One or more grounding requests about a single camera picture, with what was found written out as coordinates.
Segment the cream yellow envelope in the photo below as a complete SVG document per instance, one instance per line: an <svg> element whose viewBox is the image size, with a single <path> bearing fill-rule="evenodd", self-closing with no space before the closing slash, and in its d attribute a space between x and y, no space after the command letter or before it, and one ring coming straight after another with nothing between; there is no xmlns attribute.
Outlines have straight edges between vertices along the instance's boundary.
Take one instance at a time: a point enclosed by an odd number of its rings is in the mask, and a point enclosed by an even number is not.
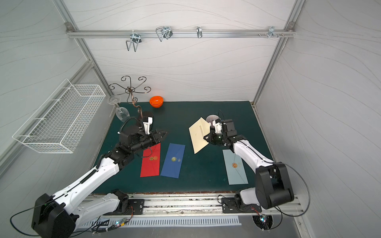
<svg viewBox="0 0 381 238"><path fill-rule="evenodd" d="M189 127L189 132L193 151L196 154L208 145L204 137L210 133L210 124L205 119L200 118Z"/></svg>

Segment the light teal envelope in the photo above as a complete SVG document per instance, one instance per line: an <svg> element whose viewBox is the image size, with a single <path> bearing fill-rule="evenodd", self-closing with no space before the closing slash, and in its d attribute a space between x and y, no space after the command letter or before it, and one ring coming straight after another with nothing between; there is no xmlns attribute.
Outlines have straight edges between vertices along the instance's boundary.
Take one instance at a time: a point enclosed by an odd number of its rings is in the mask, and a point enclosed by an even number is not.
<svg viewBox="0 0 381 238"><path fill-rule="evenodd" d="M248 184L242 158L231 150L223 150L223 157L229 185Z"/></svg>

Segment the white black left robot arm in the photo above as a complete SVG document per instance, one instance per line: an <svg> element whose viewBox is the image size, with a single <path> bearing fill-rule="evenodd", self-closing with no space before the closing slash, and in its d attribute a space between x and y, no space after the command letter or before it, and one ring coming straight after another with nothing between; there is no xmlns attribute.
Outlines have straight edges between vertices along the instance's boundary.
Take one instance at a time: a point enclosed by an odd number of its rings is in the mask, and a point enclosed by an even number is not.
<svg viewBox="0 0 381 238"><path fill-rule="evenodd" d="M119 142L95 167L55 194L43 194L36 200L32 229L42 238L68 238L80 225L95 217L132 213L129 196L118 189L91 202L83 201L124 169L136 153L163 142L167 135L165 130L146 133L143 127L136 125L121 130Z"/></svg>

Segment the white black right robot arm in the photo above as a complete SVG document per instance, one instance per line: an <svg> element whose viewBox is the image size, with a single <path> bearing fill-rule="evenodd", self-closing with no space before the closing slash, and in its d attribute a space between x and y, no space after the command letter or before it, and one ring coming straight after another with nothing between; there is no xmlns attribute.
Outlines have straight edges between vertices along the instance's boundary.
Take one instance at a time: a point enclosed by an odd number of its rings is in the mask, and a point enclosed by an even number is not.
<svg viewBox="0 0 381 238"><path fill-rule="evenodd" d="M230 149L255 172L255 186L235 194L235 205L239 210L242 211L244 206L249 205L270 209L295 199L284 163L276 163L261 154L246 137L237 133L232 120L217 117L206 121L210 125L210 132L203 139L210 144Z"/></svg>

